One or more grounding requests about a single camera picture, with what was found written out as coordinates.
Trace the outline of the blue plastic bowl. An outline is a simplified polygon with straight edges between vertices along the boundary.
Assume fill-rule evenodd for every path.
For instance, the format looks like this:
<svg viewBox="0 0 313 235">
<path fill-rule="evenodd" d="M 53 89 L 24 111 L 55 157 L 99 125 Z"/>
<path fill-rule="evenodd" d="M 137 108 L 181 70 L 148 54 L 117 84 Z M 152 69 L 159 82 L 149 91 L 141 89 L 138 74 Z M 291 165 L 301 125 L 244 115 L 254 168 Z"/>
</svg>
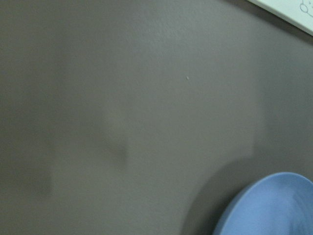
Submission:
<svg viewBox="0 0 313 235">
<path fill-rule="evenodd" d="M 215 235 L 311 235 L 313 183 L 279 172 L 241 190 L 222 213 Z"/>
</svg>

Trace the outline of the cream rabbit tray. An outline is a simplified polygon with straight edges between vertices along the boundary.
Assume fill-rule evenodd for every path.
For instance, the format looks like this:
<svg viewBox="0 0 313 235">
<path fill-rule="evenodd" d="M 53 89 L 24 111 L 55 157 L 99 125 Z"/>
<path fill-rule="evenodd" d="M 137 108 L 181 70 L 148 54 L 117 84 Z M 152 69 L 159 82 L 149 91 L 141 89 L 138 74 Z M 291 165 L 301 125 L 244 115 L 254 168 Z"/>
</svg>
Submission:
<svg viewBox="0 0 313 235">
<path fill-rule="evenodd" d="M 249 0 L 249 2 L 313 35 L 313 0 Z"/>
</svg>

